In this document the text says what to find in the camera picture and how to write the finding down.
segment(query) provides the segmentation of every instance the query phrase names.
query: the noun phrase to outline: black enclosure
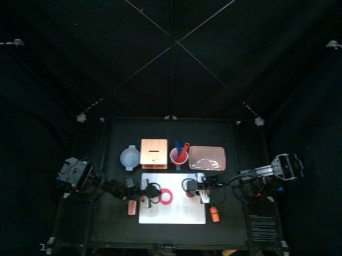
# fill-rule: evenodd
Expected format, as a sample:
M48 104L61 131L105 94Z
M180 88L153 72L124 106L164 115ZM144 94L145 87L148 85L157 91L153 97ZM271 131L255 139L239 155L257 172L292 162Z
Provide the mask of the black enclosure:
M257 135L241 141L261 153L243 155L247 168L296 153L304 177L279 200L291 255L342 255L340 27L338 0L1 1L0 254L37 255L62 162L88 154L115 165L92 140L124 117L196 120L197 132L228 122L209 131L224 140L248 124Z

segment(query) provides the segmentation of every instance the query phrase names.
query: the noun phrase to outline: white surface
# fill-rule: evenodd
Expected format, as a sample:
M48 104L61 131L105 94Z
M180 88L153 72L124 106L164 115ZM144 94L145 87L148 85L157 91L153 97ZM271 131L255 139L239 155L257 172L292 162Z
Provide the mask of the white surface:
M196 179L196 174L191 173L143 173L141 179L148 179L148 182L160 184L161 189L168 189L172 192L172 201L164 205L161 203L152 204L147 208L145 202L140 202L139 223L141 224L205 224L205 208L200 203L200 197L188 197L181 188L181 181L185 178ZM161 195L167 201L168 194Z

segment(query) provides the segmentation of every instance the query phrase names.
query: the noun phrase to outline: cardboard box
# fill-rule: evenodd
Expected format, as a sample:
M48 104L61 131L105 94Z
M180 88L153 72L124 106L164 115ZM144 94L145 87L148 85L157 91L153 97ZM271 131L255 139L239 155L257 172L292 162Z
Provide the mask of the cardboard box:
M141 139L140 164L143 169L167 169L165 139Z

